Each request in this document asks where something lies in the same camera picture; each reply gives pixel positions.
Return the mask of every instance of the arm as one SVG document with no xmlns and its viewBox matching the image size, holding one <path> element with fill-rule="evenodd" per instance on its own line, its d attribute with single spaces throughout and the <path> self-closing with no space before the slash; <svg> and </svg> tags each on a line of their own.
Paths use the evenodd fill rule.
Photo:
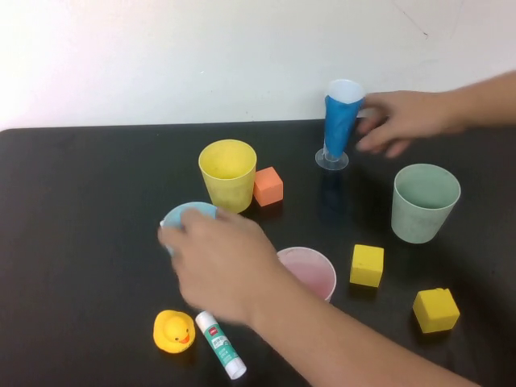
<svg viewBox="0 0 516 387">
<path fill-rule="evenodd" d="M 315 387 L 473 385 L 318 299 L 283 267 L 254 222 L 195 210 L 181 221 L 184 230 L 160 229 L 159 239 L 176 251 L 185 300 L 249 325 Z"/>
<path fill-rule="evenodd" d="M 300 289 L 292 279 L 274 283 L 277 289 L 254 305 L 250 326 L 311 385 L 474 385 Z"/>
<path fill-rule="evenodd" d="M 443 93 L 395 91 L 366 96 L 372 108 L 358 132 L 360 151 L 387 157 L 402 153 L 413 139 L 456 133 L 472 126 L 516 123 L 516 71 Z"/>
</svg>

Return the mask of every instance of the hand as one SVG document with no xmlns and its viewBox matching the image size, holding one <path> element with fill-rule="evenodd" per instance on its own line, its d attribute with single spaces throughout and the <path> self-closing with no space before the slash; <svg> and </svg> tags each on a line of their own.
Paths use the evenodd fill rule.
<svg viewBox="0 0 516 387">
<path fill-rule="evenodd" d="M 158 238 L 175 251 L 172 265 L 183 298 L 222 319 L 250 325 L 256 303 L 289 276 L 273 245 L 256 223 L 220 209 L 217 219 L 187 210 L 181 222 L 184 230 L 161 228 Z"/>
<path fill-rule="evenodd" d="M 360 151 L 396 157 L 413 139 L 431 137 L 464 129 L 455 112 L 456 102 L 450 93 L 395 91 L 365 97 L 363 108 L 374 113 L 360 122 L 357 131 L 365 137 L 356 145 Z M 386 118 L 386 123 L 379 125 Z"/>
</svg>

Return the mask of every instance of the foam cube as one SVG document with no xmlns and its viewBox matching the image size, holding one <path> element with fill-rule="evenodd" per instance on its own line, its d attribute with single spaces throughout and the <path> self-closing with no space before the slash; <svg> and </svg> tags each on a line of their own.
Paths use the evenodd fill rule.
<svg viewBox="0 0 516 387">
<path fill-rule="evenodd" d="M 352 272 L 349 281 L 352 284 L 373 286 L 380 284 L 384 271 L 384 249 L 356 244 L 353 250 Z"/>
<path fill-rule="evenodd" d="M 253 194 L 262 207 L 283 200 L 283 181 L 273 167 L 256 172 Z"/>
<path fill-rule="evenodd" d="M 422 333 L 449 331 L 459 319 L 459 308 L 449 289 L 422 290 L 414 301 L 414 313 Z"/>
</svg>

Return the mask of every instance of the plastic cup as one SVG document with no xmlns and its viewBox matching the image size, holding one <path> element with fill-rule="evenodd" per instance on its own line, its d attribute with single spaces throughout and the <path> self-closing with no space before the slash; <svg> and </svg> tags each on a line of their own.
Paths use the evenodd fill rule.
<svg viewBox="0 0 516 387">
<path fill-rule="evenodd" d="M 237 139 L 223 139 L 204 148 L 199 168 L 211 202 L 239 213 L 249 207 L 256 174 L 256 153 Z"/>
<path fill-rule="evenodd" d="M 183 213 L 183 211 L 189 208 L 195 208 L 201 214 L 210 216 L 212 218 L 217 217 L 217 207 L 211 205 L 210 203 L 188 202 L 181 204 L 180 206 L 177 206 L 176 208 L 172 209 L 168 214 L 166 214 L 163 220 L 160 222 L 160 227 L 182 227 L 181 214 Z M 174 255 L 174 250 L 172 248 L 167 246 L 167 250 L 169 250 L 170 255 Z"/>
<path fill-rule="evenodd" d="M 428 242 L 459 197 L 459 181 L 446 169 L 432 164 L 409 165 L 394 179 L 391 227 L 406 242 Z"/>
<path fill-rule="evenodd" d="M 323 254 L 311 248 L 286 248 L 277 256 L 299 281 L 323 300 L 331 300 L 337 286 L 337 274 Z"/>
<path fill-rule="evenodd" d="M 354 81 L 337 79 L 330 83 L 325 98 L 324 145 L 315 154 L 321 168 L 331 171 L 346 168 L 349 158 L 344 150 L 364 98 L 364 88 Z"/>
</svg>

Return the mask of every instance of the table surface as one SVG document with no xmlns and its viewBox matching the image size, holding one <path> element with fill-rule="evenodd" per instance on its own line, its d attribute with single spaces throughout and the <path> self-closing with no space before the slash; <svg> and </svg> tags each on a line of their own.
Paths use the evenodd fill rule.
<svg viewBox="0 0 516 387">
<path fill-rule="evenodd" d="M 158 222 L 178 204 L 209 200 L 197 158 L 224 138 L 250 143 L 258 168 L 282 177 L 283 203 L 245 214 L 278 250 L 307 246 L 331 260 L 334 305 L 482 385 L 514 385 L 516 131 L 424 140 L 396 160 L 350 146 L 350 165 L 327 173 L 314 162 L 322 121 L 2 132 L 2 385 L 232 385 L 202 336 L 179 356 L 152 341 L 161 310 L 195 313 L 157 243 Z M 389 228 L 393 178 L 414 162 L 438 164 L 462 185 L 451 217 L 422 246 Z M 385 248 L 377 292 L 348 284 L 355 243 Z M 452 332 L 423 336 L 411 307 L 435 287 L 451 289 L 461 317 Z M 248 366 L 234 385 L 306 385 L 253 332 L 223 329 Z"/>
</svg>

